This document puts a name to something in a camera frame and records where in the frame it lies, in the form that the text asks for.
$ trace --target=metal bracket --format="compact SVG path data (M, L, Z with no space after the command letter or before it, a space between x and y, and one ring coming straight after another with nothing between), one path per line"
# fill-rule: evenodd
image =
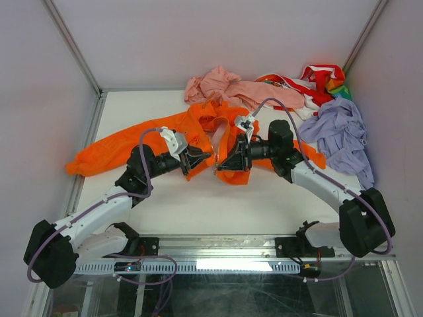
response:
M247 135L248 143L250 143L252 134L254 133L254 121L256 121L256 118L252 114L246 117L237 116L235 118L235 125L245 132Z
M180 162L179 154L188 146L185 136L179 132L174 132L167 127L162 127L160 135L166 141L167 148L171 156Z
M334 258L333 248L326 246L314 248L307 241L297 236L275 238L275 250L277 258Z
M140 236L138 239L138 249L131 256L140 256L143 251L144 256L156 256L159 254L159 238Z

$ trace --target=purple cable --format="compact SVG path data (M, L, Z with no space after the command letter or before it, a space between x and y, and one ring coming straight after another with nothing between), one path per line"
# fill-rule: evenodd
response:
M172 274L170 274L166 279L160 281L160 282L136 282L136 281L132 281L130 279L126 279L125 277L122 277L121 275L116 274L121 280L131 283L131 284L135 284L135 285L160 285L160 284L164 284L167 281L170 281L178 272L178 264L177 262L172 259L170 256L123 256L121 254L109 254L109 256L112 256L114 258L121 258L121 259L140 259L140 260L144 260L144 259L165 259L168 261L171 261L174 264L174 271L172 272Z
M326 174L322 173L320 170L317 170L315 167L313 167L313 165L311 165L311 163L309 162L309 159L304 154L303 145L302 145L302 142L303 141L301 140L301 137L299 136L299 132L298 132L297 126L296 126L296 124L295 124L295 122L294 122L294 120L293 120L293 118L292 118L289 110L285 107L285 105L282 104L278 99L275 99L275 98L267 98L267 99L263 100L263 102L258 106L258 108L256 109L256 111L254 111L253 115L256 116L257 113L258 113L258 111L261 109L261 107L263 107L263 105L267 101L277 102L285 110L286 114L289 117L289 120L291 120L293 129L295 130L295 134L297 135L299 150L301 152L301 155L304 158L305 164L313 172L315 172L317 175L319 175L320 177L323 177L325 180L331 182L335 186L339 187L341 190L343 190L346 193L350 194L352 197L356 198L360 203L362 203L367 209L369 209L369 211L371 212L371 214L376 218L377 222L382 227L383 233L385 233L386 240L388 242L388 246L387 246L387 249L385 251L375 251L374 250L373 253L376 253L376 254L388 254L392 250L392 238L391 238L391 235L389 234L388 228L386 227L386 224L383 222L382 218L377 214L376 210L366 200L364 200L359 195L357 195L356 193L354 193L352 190L349 190L348 188L346 188L341 183L337 182L336 180L334 180L330 176L327 176Z
M161 129L160 127L155 127L152 129L147 129L145 130L142 134L141 137L139 138L139 154L141 156L141 162L144 168L144 172L145 172L145 178L147 180L147 193L145 195L140 195L140 194L135 194L135 193L117 193L114 195L110 195L107 197L107 201L117 198L117 197L121 197L121 196L129 196L129 197L138 197L141 199L145 199L150 197L151 195L151 191L153 190L153 187L151 186L151 178L150 178L150 173L148 171L148 166L147 166L147 161L145 159L145 155L144 155L144 151L143 151L143 140L144 137L147 135L147 133L150 132L154 132L154 131L158 131L158 132L162 132L163 129ZM98 203L95 203L94 205L92 205L91 207L89 207L87 210L85 210L83 213L81 213L80 215L76 216L75 218L73 218L70 223L71 225L73 225L74 223L76 223L79 219L83 218L86 214L90 213L91 211L93 211L94 209L96 209L97 207L100 207L103 203L106 203L105 201L101 200ZM44 248L57 236L59 235L63 230L65 230L67 228L67 226L62 226L61 228L58 228L51 236L49 236L46 241L44 241L41 246L38 248L38 250L35 252L34 256L32 257L32 259L30 260L29 264L28 264L28 269L26 271L26 276L28 277L28 279L33 282L33 283L41 283L42 280L41 279L34 279L32 277L32 267L34 266L35 261L37 260L38 256L40 255L40 253L42 252L42 250L44 250Z
M159 315L159 313L166 307L166 305L170 301L170 299L172 298L172 292L173 292L173 282L172 282L172 280L170 280L167 283L165 291L163 291L163 288L164 288L163 284L160 285L160 296L159 296L159 300L157 301L156 307L153 311L152 317L157 317ZM161 304L161 301L163 300L163 297L165 296L166 293L167 293L167 298L166 298L165 303L163 305L161 305L160 307L157 307Z

